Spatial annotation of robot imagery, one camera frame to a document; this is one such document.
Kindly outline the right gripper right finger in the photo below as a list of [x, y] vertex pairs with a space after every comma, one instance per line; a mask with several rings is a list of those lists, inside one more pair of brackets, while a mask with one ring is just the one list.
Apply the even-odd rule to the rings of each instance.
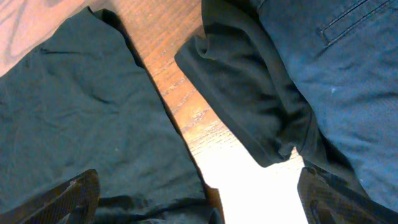
[[302, 169], [297, 189], [310, 224], [397, 223], [397, 212], [323, 178], [311, 167]]

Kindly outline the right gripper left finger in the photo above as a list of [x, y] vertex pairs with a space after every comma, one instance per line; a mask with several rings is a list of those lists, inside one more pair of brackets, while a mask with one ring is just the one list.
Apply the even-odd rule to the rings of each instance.
[[1, 223], [93, 223], [100, 199], [100, 180], [94, 169], [39, 194], [1, 214]]

